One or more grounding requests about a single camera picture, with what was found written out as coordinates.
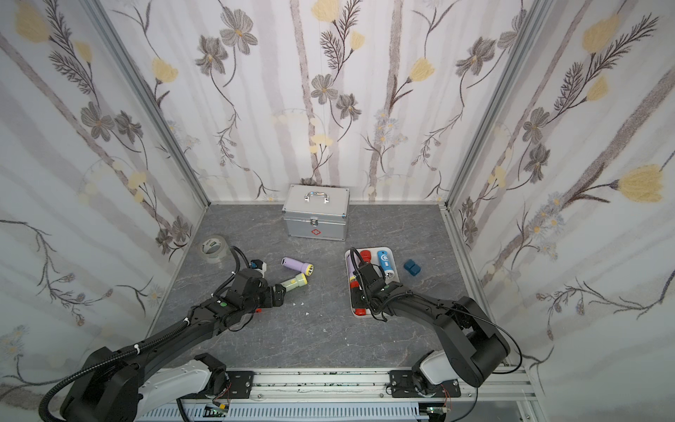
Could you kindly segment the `small blue block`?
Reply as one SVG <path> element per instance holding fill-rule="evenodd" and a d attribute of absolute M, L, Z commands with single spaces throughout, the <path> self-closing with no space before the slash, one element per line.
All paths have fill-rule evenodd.
<path fill-rule="evenodd" d="M 417 276 L 421 272 L 421 267 L 414 260 L 407 260 L 404 263 L 404 269 L 412 276 Z"/>

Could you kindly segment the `short red flashlight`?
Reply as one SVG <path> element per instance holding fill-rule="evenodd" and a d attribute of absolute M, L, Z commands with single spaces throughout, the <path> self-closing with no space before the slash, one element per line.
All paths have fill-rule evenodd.
<path fill-rule="evenodd" d="M 372 253 L 369 250 L 360 251 L 360 256 L 367 263 L 370 263 L 372 261 Z"/>

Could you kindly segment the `silver metal first-aid case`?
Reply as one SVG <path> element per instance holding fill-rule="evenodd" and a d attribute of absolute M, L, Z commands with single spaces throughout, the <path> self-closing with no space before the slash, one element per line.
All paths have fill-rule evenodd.
<path fill-rule="evenodd" d="M 288 235 L 344 241 L 349 202 L 348 188 L 291 185 L 282 208 Z"/>

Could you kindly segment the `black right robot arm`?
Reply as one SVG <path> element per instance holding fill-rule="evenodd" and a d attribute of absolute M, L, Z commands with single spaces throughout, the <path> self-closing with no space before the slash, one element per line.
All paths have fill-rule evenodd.
<path fill-rule="evenodd" d="M 432 329 L 450 367 L 468 385 L 482 386 L 511 353 L 497 325 L 470 297 L 441 300 L 400 282 L 386 283 L 381 271 L 370 263 L 358 265 L 355 272 L 367 307 L 376 315 L 407 318 Z"/>

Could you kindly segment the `white plastic tray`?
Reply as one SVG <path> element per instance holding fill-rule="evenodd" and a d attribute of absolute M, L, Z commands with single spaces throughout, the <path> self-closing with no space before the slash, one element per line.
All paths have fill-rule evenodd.
<path fill-rule="evenodd" d="M 362 260 L 362 258 L 361 258 L 361 256 L 360 256 L 360 251 L 362 251 L 362 250 L 369 250 L 369 251 L 371 251 L 371 253 L 372 253 L 372 261 L 371 261 L 370 263 L 373 264 L 373 265 L 376 266 L 376 267 L 379 267 L 379 262 L 378 262 L 378 257 L 377 257 L 378 251 L 380 251 L 380 250 L 386 250 L 386 251 L 390 254 L 391 264 L 392 264 L 392 266 L 394 267 L 394 269 L 395 269 L 395 271 L 396 271 L 396 275 L 395 275 L 393 278 L 390 278 L 390 279 L 387 279 L 387 278 L 385 277 L 385 281 L 386 281 L 386 283 L 390 283 L 390 282 L 392 282 L 392 281 L 396 281 L 396 282 L 399 282 L 399 281 L 400 281 L 399 272 L 398 272 L 398 270 L 397 270 L 396 257 L 395 257 L 395 254 L 393 253 L 392 249 L 390 249 L 389 247 L 386 247 L 386 246 L 369 247 L 369 248 L 358 248 L 357 251 L 359 252 L 359 256 L 358 256 L 358 258 L 355 258 L 355 259 L 353 260 L 353 261 L 356 262 L 357 264 L 360 263 L 360 261 Z M 348 253 L 348 251 L 346 251 L 345 254 L 344 254 L 345 266 L 346 266 L 346 272 L 347 272 L 346 253 Z M 355 278 L 357 279 L 356 268 L 355 268 L 354 264 L 353 264 L 353 267 L 354 267 L 354 276 L 355 276 Z M 348 275 L 347 275 L 348 288 L 349 288 L 349 281 L 350 281 L 350 280 L 349 280 Z M 351 303 L 350 303 L 350 307 L 351 307 L 351 315 L 352 315 L 353 317 L 355 317 L 355 318 L 358 318 L 357 316 L 353 315 Z M 371 316 L 372 316 L 371 311 L 370 311 L 370 309 L 368 309 L 368 315 L 367 315 L 367 316 L 361 316 L 360 318 L 370 318 Z"/>

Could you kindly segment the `purple flashlight yellow rim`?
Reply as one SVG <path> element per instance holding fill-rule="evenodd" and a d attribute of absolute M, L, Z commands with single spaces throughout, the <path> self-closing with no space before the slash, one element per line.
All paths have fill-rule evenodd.
<path fill-rule="evenodd" d="M 295 260 L 294 258 L 284 257 L 281 260 L 281 265 L 306 276 L 311 276 L 314 272 L 314 266 L 311 263 Z"/>

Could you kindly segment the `clear packing tape roll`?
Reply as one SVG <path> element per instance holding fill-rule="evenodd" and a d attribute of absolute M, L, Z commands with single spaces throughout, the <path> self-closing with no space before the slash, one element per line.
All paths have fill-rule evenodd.
<path fill-rule="evenodd" d="M 230 254 L 230 248 L 223 236 L 215 235 L 200 244 L 200 256 L 209 264 L 222 262 Z"/>

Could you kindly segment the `aluminium frame rail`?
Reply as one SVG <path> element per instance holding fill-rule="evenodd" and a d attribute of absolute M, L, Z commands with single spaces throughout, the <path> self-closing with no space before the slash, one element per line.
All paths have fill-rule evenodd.
<path fill-rule="evenodd" d="M 118 397 L 97 421 L 543 421 L 522 369 L 481 387 L 459 379 L 441 351 L 413 367 L 225 369 L 206 355 L 162 369 Z"/>

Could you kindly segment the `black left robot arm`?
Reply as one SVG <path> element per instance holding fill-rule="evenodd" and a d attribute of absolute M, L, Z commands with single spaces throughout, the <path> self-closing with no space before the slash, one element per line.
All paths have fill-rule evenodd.
<path fill-rule="evenodd" d="M 231 277 L 209 299 L 169 328 L 117 351 L 103 347 L 84 367 L 56 383 L 40 401 L 43 421 L 132 421 L 142 385 L 182 353 L 241 322 L 258 309 L 281 307 L 287 289 L 270 285 L 255 269 Z"/>

